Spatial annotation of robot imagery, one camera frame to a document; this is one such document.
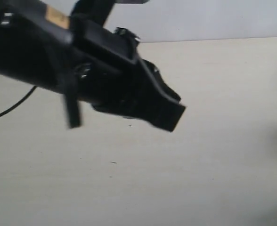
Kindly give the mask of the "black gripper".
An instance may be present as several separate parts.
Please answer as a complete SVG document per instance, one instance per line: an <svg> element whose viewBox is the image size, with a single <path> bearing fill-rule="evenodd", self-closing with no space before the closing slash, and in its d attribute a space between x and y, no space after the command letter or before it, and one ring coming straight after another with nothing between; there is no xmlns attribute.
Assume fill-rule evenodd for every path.
<svg viewBox="0 0 277 226"><path fill-rule="evenodd" d="M104 28L115 1L80 0L66 15L40 0L0 0L0 74L116 115L150 114L150 68L139 38Z"/></svg>

